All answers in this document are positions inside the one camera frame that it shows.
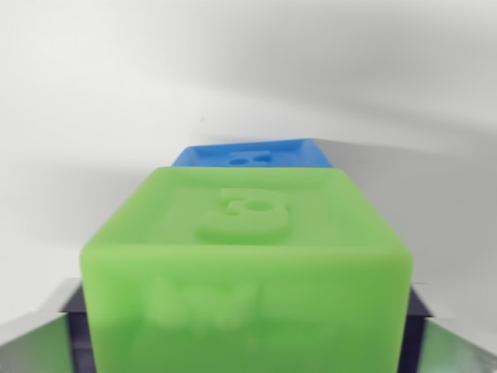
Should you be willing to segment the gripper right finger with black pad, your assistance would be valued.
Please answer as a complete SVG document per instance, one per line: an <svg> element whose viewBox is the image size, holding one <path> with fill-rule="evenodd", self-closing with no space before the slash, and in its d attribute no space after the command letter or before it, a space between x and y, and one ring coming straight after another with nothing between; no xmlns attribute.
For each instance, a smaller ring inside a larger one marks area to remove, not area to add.
<svg viewBox="0 0 497 373"><path fill-rule="evenodd" d="M414 284L403 337L404 372L495 372L496 297L489 287Z"/></svg>

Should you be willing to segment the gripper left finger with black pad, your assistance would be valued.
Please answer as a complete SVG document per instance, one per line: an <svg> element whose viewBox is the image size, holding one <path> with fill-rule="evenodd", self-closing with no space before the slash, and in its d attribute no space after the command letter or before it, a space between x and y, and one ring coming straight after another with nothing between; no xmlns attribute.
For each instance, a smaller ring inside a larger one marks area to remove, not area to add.
<svg viewBox="0 0 497 373"><path fill-rule="evenodd" d="M1 325L1 371L92 371L89 324L78 278L64 280L40 309Z"/></svg>

